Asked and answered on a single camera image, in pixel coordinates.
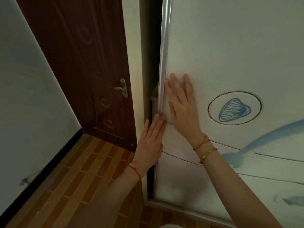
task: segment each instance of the seashell drawing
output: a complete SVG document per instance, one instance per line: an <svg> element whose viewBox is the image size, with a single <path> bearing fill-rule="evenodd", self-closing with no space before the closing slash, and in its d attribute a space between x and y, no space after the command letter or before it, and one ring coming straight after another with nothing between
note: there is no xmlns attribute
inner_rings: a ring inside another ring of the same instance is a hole
<svg viewBox="0 0 304 228"><path fill-rule="evenodd" d="M251 108L238 98L229 100L219 113L219 120L221 122L231 122L236 119L245 117L251 113Z"/></svg>

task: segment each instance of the white round object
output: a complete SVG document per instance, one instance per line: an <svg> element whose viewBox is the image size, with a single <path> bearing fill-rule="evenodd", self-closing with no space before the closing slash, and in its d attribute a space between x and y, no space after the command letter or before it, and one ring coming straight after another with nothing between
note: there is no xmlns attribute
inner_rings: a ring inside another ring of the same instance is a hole
<svg viewBox="0 0 304 228"><path fill-rule="evenodd" d="M224 93L209 104L209 117L224 125L239 125L255 119L262 109L261 101L248 92Z"/></svg>

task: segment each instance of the person's left hand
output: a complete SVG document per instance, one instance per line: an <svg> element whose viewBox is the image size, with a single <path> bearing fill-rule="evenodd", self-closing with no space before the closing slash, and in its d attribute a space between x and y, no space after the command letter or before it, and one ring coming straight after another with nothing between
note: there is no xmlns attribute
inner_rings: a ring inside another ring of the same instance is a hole
<svg viewBox="0 0 304 228"><path fill-rule="evenodd" d="M137 169L141 177L145 176L148 169L161 157L163 151L162 138L166 125L166 115L161 117L158 114L155 115L150 129L148 129L149 120L145 122L145 128L139 139L135 156L130 163L132 167Z"/></svg>

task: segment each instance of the person's right arm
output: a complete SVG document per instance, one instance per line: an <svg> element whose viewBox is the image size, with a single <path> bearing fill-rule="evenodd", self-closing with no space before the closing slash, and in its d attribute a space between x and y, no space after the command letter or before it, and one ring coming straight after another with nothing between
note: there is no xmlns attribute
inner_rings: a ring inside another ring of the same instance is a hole
<svg viewBox="0 0 304 228"><path fill-rule="evenodd" d="M192 84L187 74L184 75L185 91L174 73L171 74L171 80L178 94L177 98L172 92L169 80L166 79L171 122L191 146L196 148L205 140L205 134L200 129ZM196 153L201 159L212 148L213 145L209 141L196 149ZM282 228L271 212L216 150L208 154L203 160L203 165L219 198L238 228Z"/></svg>

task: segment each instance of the red string bracelet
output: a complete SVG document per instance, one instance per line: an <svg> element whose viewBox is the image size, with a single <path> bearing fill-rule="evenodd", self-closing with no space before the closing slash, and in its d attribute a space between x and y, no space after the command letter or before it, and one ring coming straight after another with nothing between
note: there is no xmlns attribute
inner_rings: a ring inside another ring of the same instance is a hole
<svg viewBox="0 0 304 228"><path fill-rule="evenodd" d="M141 179L141 176L140 176L139 172L137 171L136 167L133 167L133 166L131 166L131 165L128 165L128 166L130 166L130 168L131 168L132 170L134 170L134 171L138 174L139 179Z"/></svg>

